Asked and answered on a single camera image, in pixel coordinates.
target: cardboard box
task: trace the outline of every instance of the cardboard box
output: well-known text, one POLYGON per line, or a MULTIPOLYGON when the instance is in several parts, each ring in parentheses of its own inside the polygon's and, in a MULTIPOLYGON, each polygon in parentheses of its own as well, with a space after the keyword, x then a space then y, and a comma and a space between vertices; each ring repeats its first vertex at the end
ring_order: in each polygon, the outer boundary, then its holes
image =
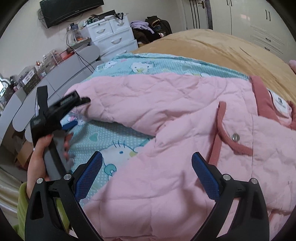
POLYGON ((25 141, 22 149, 17 155, 17 159, 22 166, 25 166, 27 162, 30 161, 30 158, 33 153, 33 144, 31 142, 25 141))

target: human hand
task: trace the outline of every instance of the human hand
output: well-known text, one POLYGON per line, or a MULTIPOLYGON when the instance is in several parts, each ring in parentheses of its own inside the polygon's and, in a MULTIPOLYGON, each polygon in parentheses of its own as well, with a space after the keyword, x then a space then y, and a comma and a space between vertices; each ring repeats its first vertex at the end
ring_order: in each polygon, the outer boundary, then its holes
MULTIPOLYGON (((69 141, 71 140, 73 133, 67 135, 65 137, 65 152, 64 157, 69 160, 68 151, 70 149, 69 141)), ((30 198, 35 182, 38 178, 44 178, 46 181, 50 181, 44 164, 43 153, 44 149, 49 146, 53 135, 47 135, 45 137, 40 138, 35 146, 35 150, 33 151, 32 157, 29 162, 28 174, 27 174, 27 195, 30 198)))

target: pink quilted jacket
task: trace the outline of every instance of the pink quilted jacket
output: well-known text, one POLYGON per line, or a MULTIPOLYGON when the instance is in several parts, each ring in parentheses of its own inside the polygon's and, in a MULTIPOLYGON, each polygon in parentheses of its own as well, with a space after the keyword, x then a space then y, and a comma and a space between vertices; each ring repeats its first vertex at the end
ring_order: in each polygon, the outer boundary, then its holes
POLYGON ((84 208, 106 240, 190 240, 214 206, 191 166, 196 151, 236 180, 258 179, 271 238, 293 210, 296 109, 278 117, 259 77, 97 77, 73 90, 91 98, 76 112, 155 136, 84 208))

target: green sleeve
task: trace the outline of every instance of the green sleeve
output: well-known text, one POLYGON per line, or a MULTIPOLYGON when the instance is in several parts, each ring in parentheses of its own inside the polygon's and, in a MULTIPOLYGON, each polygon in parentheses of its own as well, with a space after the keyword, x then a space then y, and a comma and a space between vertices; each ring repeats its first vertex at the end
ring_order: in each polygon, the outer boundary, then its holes
MULTIPOLYGON (((69 220, 66 216, 66 212, 63 208, 62 202, 60 199, 56 200, 57 209, 59 211, 59 215, 62 219, 65 229, 68 231, 69 229, 69 220)), ((19 198, 18 198, 18 205, 17 205, 17 219, 18 225, 15 225, 13 228, 18 233, 18 235, 25 240, 25 221, 26 221, 26 214, 29 205, 29 199, 27 196, 27 183, 23 183, 20 186, 19 190, 19 198)))

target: tan velvet bedspread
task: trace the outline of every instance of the tan velvet bedspread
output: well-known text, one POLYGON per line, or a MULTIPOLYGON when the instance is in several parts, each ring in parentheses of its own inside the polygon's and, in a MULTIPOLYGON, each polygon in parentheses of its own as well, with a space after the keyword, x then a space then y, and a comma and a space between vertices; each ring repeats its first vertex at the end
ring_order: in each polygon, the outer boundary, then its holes
POLYGON ((289 65, 267 50, 228 34, 210 29, 187 30, 154 41, 134 53, 173 54, 258 75, 267 88, 296 103, 296 75, 289 65))

